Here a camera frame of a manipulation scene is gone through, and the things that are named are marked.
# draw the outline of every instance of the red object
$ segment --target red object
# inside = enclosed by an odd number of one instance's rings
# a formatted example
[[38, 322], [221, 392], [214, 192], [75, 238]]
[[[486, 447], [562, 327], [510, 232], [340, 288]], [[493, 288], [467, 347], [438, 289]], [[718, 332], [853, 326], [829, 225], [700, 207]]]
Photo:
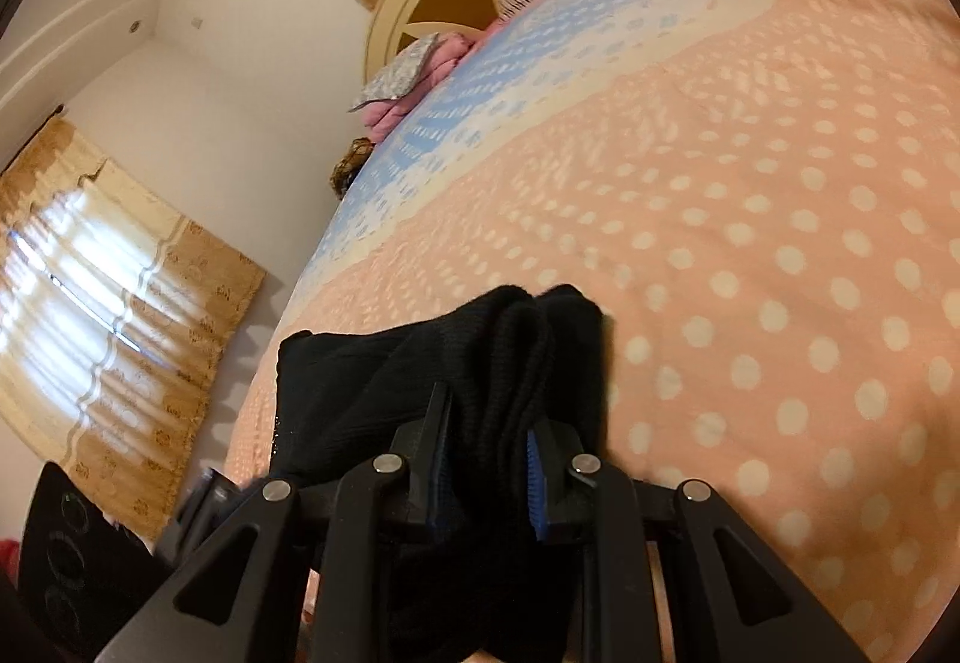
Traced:
[[16, 573], [20, 570], [20, 542], [11, 538], [0, 540], [0, 568], [16, 585]]

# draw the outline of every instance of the black fabric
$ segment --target black fabric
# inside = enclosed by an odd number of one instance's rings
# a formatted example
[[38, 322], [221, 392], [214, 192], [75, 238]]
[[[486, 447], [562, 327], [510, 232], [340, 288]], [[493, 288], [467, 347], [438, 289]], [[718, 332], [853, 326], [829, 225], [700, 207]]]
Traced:
[[526, 431], [544, 414], [599, 449], [601, 314], [572, 286], [498, 289], [428, 322], [371, 335], [298, 332], [280, 344], [271, 475], [338, 479], [389, 449], [453, 391], [451, 474], [469, 523], [410, 548], [391, 578], [397, 663], [456, 663], [479, 649], [556, 663], [573, 596], [572, 553], [536, 544], [527, 520]]

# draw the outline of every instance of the pink polka dot bedspread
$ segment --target pink polka dot bedspread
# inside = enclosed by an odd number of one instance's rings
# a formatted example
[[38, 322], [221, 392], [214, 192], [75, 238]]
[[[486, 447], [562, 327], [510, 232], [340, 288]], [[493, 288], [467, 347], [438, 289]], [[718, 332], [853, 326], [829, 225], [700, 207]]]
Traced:
[[378, 147], [277, 343], [561, 281], [608, 450], [716, 486], [875, 661], [960, 583], [960, 22], [947, 0], [542, 0]]

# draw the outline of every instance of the black metal frame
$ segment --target black metal frame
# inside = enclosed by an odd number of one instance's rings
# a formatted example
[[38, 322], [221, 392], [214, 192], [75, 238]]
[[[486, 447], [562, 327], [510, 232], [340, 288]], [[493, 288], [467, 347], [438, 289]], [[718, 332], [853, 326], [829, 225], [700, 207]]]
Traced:
[[[462, 519], [445, 476], [449, 409], [437, 385], [426, 418], [401, 427], [390, 454], [330, 484], [274, 479], [237, 505], [239, 490], [210, 474], [158, 547], [176, 570], [97, 663], [290, 663], [320, 557], [311, 663], [389, 663], [382, 597], [392, 553], [443, 540]], [[580, 454], [575, 431], [548, 420], [529, 434], [528, 451], [539, 541], [582, 554], [583, 663], [661, 663], [665, 607], [644, 541], [658, 548], [678, 663], [866, 663], [704, 482], [670, 490], [634, 481]]]

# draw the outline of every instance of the metal screw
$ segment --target metal screw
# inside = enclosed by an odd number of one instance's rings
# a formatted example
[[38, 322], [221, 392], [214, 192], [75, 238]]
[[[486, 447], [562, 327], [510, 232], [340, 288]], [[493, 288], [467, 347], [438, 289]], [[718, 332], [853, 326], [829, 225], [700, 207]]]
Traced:
[[707, 500], [713, 494], [710, 485], [699, 479], [690, 479], [683, 483], [683, 496], [687, 500], [693, 500], [694, 503], [701, 503]]
[[570, 465], [578, 474], [595, 474], [602, 464], [597, 455], [577, 455], [570, 460]]
[[288, 495], [290, 495], [290, 485], [283, 479], [268, 481], [263, 488], [263, 497], [270, 500], [271, 503], [283, 500]]
[[395, 474], [403, 467], [403, 457], [400, 455], [380, 455], [373, 459], [373, 470], [378, 474]]

